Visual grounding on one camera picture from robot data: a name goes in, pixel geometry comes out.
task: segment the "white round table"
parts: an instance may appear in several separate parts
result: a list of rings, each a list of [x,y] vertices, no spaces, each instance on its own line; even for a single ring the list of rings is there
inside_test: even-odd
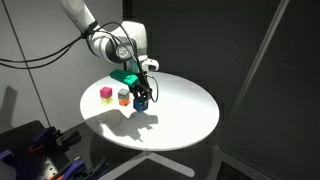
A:
[[[94,132],[118,145],[143,150],[105,178],[114,179],[146,158],[192,177],[192,169],[151,151],[176,150],[196,144],[206,138],[218,123],[218,105],[199,85],[171,74],[149,74],[158,81],[159,99],[155,103],[150,100],[148,109],[142,113],[133,108],[132,94],[128,106],[119,105],[118,91],[128,89],[128,86],[110,76],[92,84],[82,95],[81,114]],[[154,80],[148,78],[148,82],[156,97]],[[100,89],[105,86],[113,91],[110,105],[101,103]]]

